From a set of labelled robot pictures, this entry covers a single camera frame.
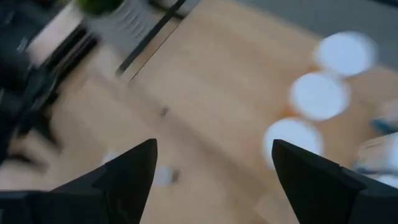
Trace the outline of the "white triangle-pattern plant pot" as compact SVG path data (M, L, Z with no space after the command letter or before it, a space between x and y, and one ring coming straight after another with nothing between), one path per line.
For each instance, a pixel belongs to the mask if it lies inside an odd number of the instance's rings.
M154 28L158 17L145 0L123 0L112 12L84 13L90 31L122 54L130 54Z

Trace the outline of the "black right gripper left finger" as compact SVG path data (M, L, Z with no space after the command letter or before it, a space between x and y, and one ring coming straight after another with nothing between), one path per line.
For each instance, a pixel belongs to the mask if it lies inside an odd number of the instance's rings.
M82 224L139 224L154 180L157 140L150 138L84 174L95 199Z

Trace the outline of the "orange pill bottle white cap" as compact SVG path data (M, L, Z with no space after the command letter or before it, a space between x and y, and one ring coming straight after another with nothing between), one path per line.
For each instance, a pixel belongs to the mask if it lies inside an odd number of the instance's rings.
M293 110L314 121L338 116L347 109L350 101L350 87L325 72L302 75L293 82L289 92L289 103Z
M367 35L353 30L325 37L313 51L313 59L322 70L344 79L372 69L378 58L377 43Z
M319 156L323 155L324 140L319 130L307 121L284 118L269 126L263 137L263 155L270 169L274 169L272 146L275 139L287 141Z

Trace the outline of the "wooden background table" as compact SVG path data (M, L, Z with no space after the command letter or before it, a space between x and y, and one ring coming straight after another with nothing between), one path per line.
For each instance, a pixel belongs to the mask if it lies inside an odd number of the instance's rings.
M230 0L202 0L129 84L162 157L202 174L199 194L156 187L144 224L298 224L262 154L266 129L292 116L288 89L306 72L315 34Z

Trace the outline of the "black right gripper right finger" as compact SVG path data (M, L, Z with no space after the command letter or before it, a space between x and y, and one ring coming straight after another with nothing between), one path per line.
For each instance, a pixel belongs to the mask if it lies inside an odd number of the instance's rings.
M347 224L365 185L328 159L287 141L273 141L272 160L300 224Z

